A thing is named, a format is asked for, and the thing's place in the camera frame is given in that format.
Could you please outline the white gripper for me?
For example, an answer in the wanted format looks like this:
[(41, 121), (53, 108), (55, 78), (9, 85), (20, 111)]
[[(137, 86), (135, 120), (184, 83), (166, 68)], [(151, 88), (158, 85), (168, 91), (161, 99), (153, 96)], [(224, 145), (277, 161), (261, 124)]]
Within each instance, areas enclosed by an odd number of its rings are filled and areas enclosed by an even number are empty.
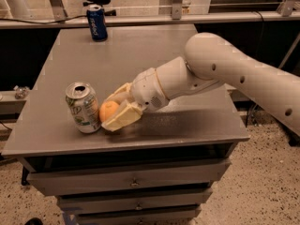
[(109, 101), (119, 104), (117, 111), (105, 122), (101, 122), (102, 127), (109, 131), (116, 131), (138, 121), (143, 110), (154, 112), (170, 102), (161, 88), (154, 68), (140, 73), (132, 83), (126, 82), (120, 86), (104, 100), (104, 103)]

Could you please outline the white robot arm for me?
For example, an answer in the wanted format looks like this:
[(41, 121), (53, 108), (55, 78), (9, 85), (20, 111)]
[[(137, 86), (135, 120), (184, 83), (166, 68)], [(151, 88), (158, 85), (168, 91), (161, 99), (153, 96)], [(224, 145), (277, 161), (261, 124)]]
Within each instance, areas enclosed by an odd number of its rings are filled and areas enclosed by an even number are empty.
[(175, 98), (228, 84), (296, 134), (300, 133), (300, 78), (257, 61), (211, 33), (191, 37), (185, 55), (140, 73), (105, 99), (102, 126), (116, 131)]

